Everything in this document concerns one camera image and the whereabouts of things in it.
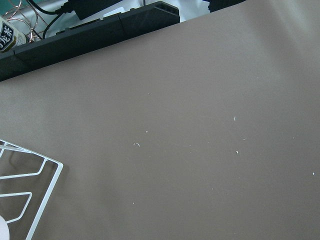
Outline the tea bottle white cap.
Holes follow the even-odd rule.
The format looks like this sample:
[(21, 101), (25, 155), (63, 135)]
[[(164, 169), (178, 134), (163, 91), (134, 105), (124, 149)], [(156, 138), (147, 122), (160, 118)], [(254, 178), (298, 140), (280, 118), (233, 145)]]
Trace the tea bottle white cap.
[(0, 52), (5, 53), (14, 47), (27, 43), (26, 36), (2, 16), (0, 17)]

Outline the black plastic rail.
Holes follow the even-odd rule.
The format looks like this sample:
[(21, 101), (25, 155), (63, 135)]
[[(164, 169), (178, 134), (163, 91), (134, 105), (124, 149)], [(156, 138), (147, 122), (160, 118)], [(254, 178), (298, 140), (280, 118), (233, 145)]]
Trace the black plastic rail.
[(80, 24), (1, 53), (1, 81), (132, 39), (180, 22), (179, 9), (163, 1)]

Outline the black power adapter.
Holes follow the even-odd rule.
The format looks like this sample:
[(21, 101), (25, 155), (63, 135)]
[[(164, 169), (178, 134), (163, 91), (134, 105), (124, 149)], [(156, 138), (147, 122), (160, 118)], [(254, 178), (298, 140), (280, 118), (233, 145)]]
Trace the black power adapter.
[(84, 20), (108, 7), (111, 7), (121, 0), (68, 0), (68, 6), (75, 12), (80, 20)]

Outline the pale pink plastic cup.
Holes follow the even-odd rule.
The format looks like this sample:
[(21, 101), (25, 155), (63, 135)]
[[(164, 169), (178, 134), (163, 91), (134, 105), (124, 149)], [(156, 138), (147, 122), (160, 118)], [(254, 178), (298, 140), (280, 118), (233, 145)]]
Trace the pale pink plastic cup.
[(0, 216), (0, 240), (9, 240), (10, 231), (7, 222), (5, 219)]

